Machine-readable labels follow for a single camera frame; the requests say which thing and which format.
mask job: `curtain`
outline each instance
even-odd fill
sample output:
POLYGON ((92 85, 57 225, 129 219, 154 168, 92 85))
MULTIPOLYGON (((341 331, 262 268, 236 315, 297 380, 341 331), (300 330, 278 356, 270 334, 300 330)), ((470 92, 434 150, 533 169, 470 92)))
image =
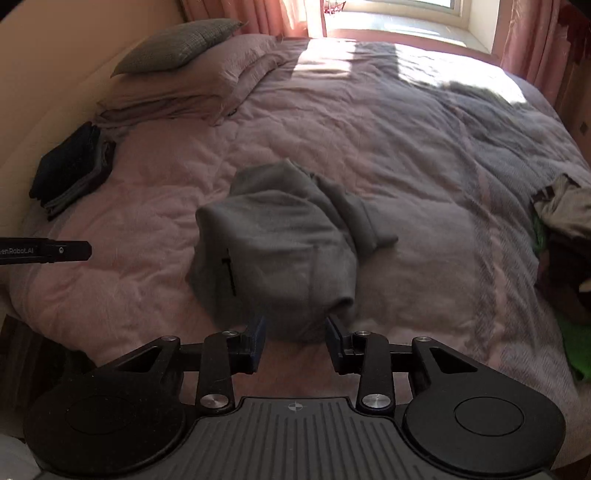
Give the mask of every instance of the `curtain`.
POLYGON ((324 0, 183 0, 187 17, 236 18, 242 33, 325 37, 324 0))
POLYGON ((501 67, 554 105, 569 59, 568 28, 558 24, 564 0, 514 0, 501 67))

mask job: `wall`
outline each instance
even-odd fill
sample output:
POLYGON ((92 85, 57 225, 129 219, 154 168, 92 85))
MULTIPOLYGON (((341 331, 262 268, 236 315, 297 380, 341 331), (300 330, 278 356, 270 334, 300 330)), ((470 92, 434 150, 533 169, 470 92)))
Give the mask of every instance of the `wall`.
POLYGON ((573 67, 559 114, 581 153, 591 164, 591 60, 573 67), (581 130, 583 122, 588 127, 585 133, 581 130))
POLYGON ((489 52, 495 41, 496 23, 499 17, 499 0, 472 0, 468 31, 489 52))
POLYGON ((126 46, 182 22, 175 0, 25 0, 0 23, 0 165, 52 105, 126 46))

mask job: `bedsheet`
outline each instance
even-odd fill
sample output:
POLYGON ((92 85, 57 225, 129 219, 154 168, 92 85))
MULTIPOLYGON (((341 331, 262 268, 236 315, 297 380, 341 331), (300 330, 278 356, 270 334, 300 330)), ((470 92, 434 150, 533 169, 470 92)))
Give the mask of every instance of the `bedsheet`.
MULTIPOLYGON (((114 131, 109 180, 36 235, 84 239, 90 261, 19 265, 14 306, 35 330, 108 362, 161 335, 215 329, 185 279, 195 211, 235 172, 289 158, 372 202, 395 248, 361 265, 355 329, 409 343, 429 335, 562 409, 555 466, 591 453, 591 386, 576 384, 550 309, 534 288, 529 195, 565 172, 591 173, 537 90, 502 70, 385 43, 285 41, 269 73, 222 125, 191 118, 114 131)), ((410 389, 396 377, 397 401, 410 389)), ((187 375, 189 401, 194 377, 187 375)), ((354 395, 324 345, 268 342, 236 395, 354 395)))

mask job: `stack of folded towels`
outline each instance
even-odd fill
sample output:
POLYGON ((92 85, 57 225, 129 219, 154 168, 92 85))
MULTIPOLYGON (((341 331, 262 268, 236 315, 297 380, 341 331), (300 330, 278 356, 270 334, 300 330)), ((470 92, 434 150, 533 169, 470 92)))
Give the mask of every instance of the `stack of folded towels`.
POLYGON ((94 192, 111 174, 115 143, 90 122, 43 156, 29 197, 41 201, 53 220, 79 198, 94 192))

